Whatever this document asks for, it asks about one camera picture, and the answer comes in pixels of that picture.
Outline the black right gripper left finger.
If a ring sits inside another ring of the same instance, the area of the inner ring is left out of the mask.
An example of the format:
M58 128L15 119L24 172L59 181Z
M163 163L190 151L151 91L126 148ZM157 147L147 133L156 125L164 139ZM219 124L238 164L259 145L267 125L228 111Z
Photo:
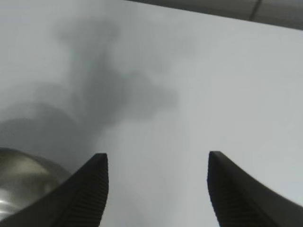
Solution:
M2 227L98 227L108 196L108 158L95 154L76 173Z

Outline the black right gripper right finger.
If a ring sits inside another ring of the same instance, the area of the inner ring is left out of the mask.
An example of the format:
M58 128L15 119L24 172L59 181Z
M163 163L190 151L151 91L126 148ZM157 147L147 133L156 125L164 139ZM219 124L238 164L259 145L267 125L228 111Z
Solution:
M221 227L301 227L302 206L269 189L224 153L209 152L207 188Z

